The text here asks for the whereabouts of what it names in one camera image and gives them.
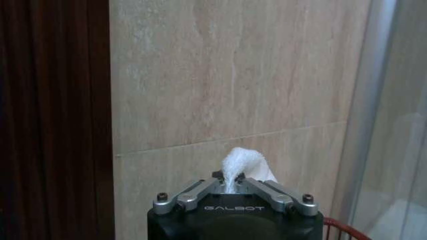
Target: beige marble wall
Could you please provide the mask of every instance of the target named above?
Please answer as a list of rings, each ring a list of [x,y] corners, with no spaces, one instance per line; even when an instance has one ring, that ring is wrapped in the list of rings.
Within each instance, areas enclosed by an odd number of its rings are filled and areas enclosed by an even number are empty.
[[[155,193],[262,151],[329,214],[370,0],[111,0],[118,239]]]

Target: wall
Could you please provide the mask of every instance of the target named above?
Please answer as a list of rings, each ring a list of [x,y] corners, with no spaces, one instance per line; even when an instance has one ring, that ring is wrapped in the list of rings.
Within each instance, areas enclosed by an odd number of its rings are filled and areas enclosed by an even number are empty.
[[[158,192],[259,150],[329,215],[370,0],[111,0],[118,239]]]
[[[427,182],[427,155],[424,153],[427,137],[426,8],[425,0],[402,0],[396,14],[354,216],[354,226],[373,239],[427,237],[426,230],[424,237],[416,233],[427,224],[427,191],[426,184],[421,184]]]

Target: glass panel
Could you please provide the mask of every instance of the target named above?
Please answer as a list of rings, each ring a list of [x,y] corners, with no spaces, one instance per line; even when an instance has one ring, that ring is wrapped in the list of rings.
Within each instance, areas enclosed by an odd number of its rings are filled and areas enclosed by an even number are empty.
[[[427,2],[402,0],[353,224],[373,239],[427,238]]]

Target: paper towel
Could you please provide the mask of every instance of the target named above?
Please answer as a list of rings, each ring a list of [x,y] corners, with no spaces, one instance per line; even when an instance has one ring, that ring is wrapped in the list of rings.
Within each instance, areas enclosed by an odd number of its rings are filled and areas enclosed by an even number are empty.
[[[222,172],[227,194],[237,193],[235,179],[241,173],[245,173],[247,178],[254,178],[255,180],[278,182],[263,154],[257,150],[242,147],[235,147],[222,161]]]

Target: silver metal bracket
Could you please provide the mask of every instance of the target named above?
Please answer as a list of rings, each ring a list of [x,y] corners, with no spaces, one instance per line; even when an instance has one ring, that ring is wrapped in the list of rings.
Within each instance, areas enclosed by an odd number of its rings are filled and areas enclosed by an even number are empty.
[[[167,214],[177,204],[181,204],[186,211],[190,211],[198,207],[198,202],[207,194],[221,194],[225,192],[225,188],[225,182],[214,177],[209,180],[193,181],[171,198],[153,201],[154,212],[158,215]]]
[[[302,215],[316,216],[318,214],[318,204],[314,202],[313,196],[310,201],[308,201],[304,195],[271,180],[261,182],[251,177],[238,179],[235,187],[239,194],[258,195],[270,203],[271,208],[281,213],[286,213],[289,206],[294,205]],[[185,211],[191,211],[198,208],[198,203],[207,194],[223,194],[225,190],[226,184],[221,178],[213,177],[207,180],[195,181],[174,194],[170,199],[154,200],[154,212],[158,215],[167,214],[173,211],[177,204],[183,207]]]
[[[293,203],[293,199],[289,195],[275,191],[251,177],[245,178],[241,183],[238,182],[237,189],[241,194],[258,195],[266,202],[270,203],[271,208],[278,212],[286,213],[287,206]]]
[[[305,215],[305,216],[316,216],[318,214],[318,203],[313,199],[313,202],[305,201],[304,195],[294,192],[292,189],[282,186],[275,181],[267,180],[265,181],[265,184],[271,187],[275,191],[279,193],[286,194],[293,198],[294,206],[297,208],[297,211]]]

